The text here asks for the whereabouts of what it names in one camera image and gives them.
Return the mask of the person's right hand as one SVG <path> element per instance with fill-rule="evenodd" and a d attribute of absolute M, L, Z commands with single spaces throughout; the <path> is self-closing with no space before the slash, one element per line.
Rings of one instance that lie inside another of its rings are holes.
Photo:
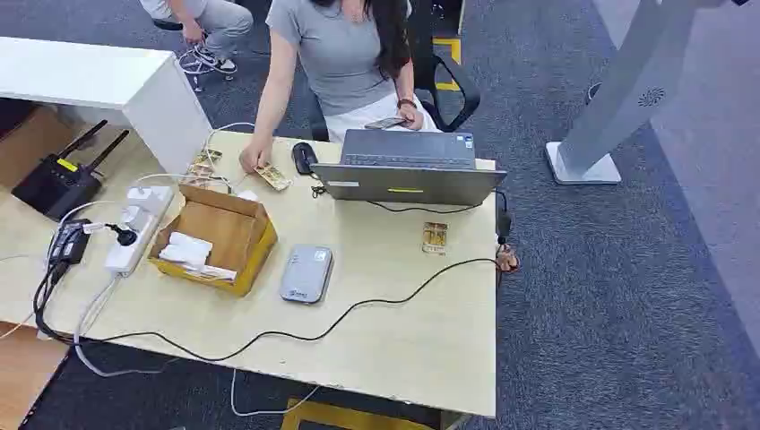
<path fill-rule="evenodd" d="M 240 152 L 238 162 L 246 173 L 265 168 L 271 159 L 273 138 L 254 134 L 248 145 Z"/>

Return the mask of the person's left hand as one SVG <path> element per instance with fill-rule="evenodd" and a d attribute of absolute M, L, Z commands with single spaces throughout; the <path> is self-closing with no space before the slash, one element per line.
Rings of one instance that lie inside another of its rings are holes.
<path fill-rule="evenodd" d="M 424 124 L 424 116 L 418 111 L 415 105 L 409 104 L 404 100 L 398 107 L 397 114 L 403 119 L 402 127 L 412 131 L 419 131 Z"/>

